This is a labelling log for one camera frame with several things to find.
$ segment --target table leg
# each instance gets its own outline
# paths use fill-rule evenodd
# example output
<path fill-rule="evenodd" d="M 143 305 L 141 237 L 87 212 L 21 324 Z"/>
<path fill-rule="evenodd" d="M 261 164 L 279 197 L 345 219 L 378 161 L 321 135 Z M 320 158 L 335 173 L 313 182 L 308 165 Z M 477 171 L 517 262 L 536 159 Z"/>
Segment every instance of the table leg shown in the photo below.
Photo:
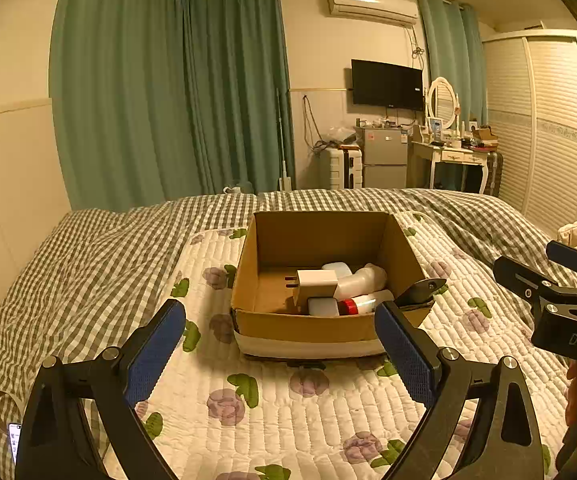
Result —
<path fill-rule="evenodd" d="M 433 189 L 435 186 L 435 157 L 430 161 L 430 186 L 428 189 Z"/>
<path fill-rule="evenodd" d="M 481 166 L 481 186 L 479 186 L 479 194 L 484 194 L 484 189 L 486 189 L 486 181 L 488 181 L 488 164 L 484 163 Z"/>

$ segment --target flat screen tv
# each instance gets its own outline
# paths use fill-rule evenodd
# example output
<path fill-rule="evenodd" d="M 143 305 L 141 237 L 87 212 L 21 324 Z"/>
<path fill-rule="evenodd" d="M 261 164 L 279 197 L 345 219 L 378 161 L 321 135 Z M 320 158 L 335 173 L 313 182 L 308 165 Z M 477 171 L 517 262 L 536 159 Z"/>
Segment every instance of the flat screen tv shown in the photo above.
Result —
<path fill-rule="evenodd" d="M 424 110 L 421 70 L 353 59 L 353 104 Z"/>

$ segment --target green curtain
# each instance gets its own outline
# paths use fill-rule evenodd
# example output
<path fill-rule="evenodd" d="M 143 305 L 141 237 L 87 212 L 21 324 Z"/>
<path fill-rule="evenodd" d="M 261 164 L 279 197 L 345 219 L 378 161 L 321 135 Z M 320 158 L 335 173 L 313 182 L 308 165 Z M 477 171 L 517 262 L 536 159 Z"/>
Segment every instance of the green curtain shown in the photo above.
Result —
<path fill-rule="evenodd" d="M 486 124 L 486 65 L 477 13 L 444 0 L 417 0 L 424 23 L 431 79 L 444 77 L 459 94 L 460 119 Z"/>
<path fill-rule="evenodd" d="M 279 0 L 59 0 L 49 86 L 73 207 L 274 190 L 278 113 L 292 175 L 282 23 Z"/>

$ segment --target wall-mounted air conditioner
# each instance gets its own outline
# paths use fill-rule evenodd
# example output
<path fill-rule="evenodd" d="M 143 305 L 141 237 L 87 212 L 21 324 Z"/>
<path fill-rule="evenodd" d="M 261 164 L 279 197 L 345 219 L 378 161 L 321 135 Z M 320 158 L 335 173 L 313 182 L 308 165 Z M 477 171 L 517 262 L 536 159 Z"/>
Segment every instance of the wall-mounted air conditioner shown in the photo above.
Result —
<path fill-rule="evenodd" d="M 417 3 L 409 0 L 329 0 L 333 16 L 363 18 L 397 25 L 414 25 L 419 18 Z"/>

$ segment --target checkered bedsheet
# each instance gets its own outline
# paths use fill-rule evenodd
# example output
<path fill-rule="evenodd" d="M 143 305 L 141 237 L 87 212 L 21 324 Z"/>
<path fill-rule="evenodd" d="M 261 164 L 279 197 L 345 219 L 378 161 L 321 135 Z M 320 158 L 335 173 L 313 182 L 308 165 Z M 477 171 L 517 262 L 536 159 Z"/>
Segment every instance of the checkered bedsheet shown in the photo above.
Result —
<path fill-rule="evenodd" d="M 577 274 L 548 261 L 549 237 L 506 203 L 477 194 L 441 190 L 299 190 L 182 198 L 127 213 L 70 213 L 37 250 L 0 307 L 0 390 L 26 400 L 44 357 L 63 362 L 94 358 L 120 346 L 147 323 L 169 274 L 194 233 L 248 223 L 257 210 L 418 211 L 435 219 L 466 253 L 492 265 L 511 256 L 562 285 Z M 509 300 L 531 325 L 526 304 Z M 5 420 L 21 420 L 3 400 Z M 107 447 L 94 406 L 91 430 Z M 0 476 L 13 478 L 7 437 L 0 430 Z"/>

